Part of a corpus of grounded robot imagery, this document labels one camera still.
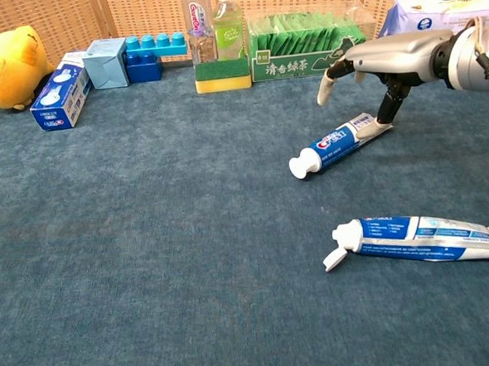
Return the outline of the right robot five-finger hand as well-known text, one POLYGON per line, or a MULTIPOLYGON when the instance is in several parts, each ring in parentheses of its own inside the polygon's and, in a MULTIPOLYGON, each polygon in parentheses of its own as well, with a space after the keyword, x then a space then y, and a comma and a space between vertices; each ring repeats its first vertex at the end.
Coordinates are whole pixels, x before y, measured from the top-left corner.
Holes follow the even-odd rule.
POLYGON ((451 30, 423 31, 383 36, 348 49, 325 71, 320 83, 317 103, 327 103, 338 78, 354 74, 356 82, 373 74, 387 87, 375 120, 357 133, 358 139, 381 134, 395 120, 403 100, 410 90, 436 81, 433 56, 441 45, 450 42, 451 30))

